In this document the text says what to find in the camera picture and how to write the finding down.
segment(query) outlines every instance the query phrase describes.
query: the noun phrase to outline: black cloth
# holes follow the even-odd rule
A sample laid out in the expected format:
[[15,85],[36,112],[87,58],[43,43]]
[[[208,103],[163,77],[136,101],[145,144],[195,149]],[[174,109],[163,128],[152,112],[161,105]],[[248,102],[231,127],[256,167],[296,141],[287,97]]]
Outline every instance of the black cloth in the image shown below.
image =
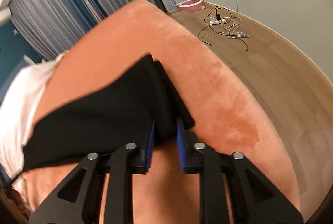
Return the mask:
[[161,63],[148,54],[111,85],[40,120],[23,148],[23,170],[76,162],[90,152],[111,153],[130,142],[142,144],[154,120],[155,144],[162,144],[176,135],[177,117],[186,129],[194,125]]

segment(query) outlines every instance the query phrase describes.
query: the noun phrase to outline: white fabric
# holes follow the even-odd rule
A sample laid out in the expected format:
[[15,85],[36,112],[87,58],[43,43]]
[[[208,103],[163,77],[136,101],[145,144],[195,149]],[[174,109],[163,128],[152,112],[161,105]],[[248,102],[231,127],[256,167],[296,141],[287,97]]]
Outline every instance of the white fabric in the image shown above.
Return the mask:
[[[22,147],[26,145],[32,121],[46,83],[63,55],[54,61],[22,68],[10,85],[0,107],[0,163],[10,178],[23,169]],[[14,188],[22,193],[21,178]]]

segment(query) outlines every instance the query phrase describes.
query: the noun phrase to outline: wooden floor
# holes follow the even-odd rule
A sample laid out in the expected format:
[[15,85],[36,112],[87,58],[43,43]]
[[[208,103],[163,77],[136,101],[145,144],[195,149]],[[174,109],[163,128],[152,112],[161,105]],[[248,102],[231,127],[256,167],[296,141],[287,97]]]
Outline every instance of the wooden floor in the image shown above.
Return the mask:
[[[212,9],[171,16],[198,35],[206,26],[204,19],[191,18],[203,18]],[[229,15],[222,9],[218,12],[221,17]],[[333,184],[333,89],[294,45],[264,25],[240,16],[243,23],[239,31],[250,36],[244,39],[247,52],[239,39],[213,34],[202,40],[213,45],[211,50],[249,88],[274,124],[296,172],[306,221]],[[224,31],[222,25],[213,28]],[[212,32],[206,28],[200,36]]]

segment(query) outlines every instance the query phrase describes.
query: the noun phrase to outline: triangular cutout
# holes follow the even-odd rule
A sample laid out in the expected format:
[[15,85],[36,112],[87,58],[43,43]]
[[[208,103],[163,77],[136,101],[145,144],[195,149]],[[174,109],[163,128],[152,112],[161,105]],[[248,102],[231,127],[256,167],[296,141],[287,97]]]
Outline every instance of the triangular cutout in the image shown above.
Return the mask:
[[80,169],[58,192],[58,198],[71,203],[76,202],[85,174],[86,169]]
[[274,196],[273,193],[264,186],[264,184],[257,178],[257,176],[255,176],[251,170],[246,169],[245,174],[250,183],[254,202],[260,203],[265,200],[269,200]]

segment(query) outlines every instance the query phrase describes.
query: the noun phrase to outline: orange plush blanket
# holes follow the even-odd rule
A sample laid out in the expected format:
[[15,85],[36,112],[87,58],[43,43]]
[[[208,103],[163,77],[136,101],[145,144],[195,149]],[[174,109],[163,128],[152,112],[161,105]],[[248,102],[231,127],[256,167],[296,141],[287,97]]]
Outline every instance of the orange plush blanket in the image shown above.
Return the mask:
[[[222,153],[243,152],[299,208],[292,163],[252,94],[194,35],[145,0],[108,17],[63,58],[34,122],[107,86],[146,53],[161,61],[196,122],[192,131],[199,140]],[[24,174],[31,206],[36,208],[74,166]],[[135,223],[198,223],[198,182],[197,175],[180,171],[174,141],[159,147],[149,173],[133,177]]]

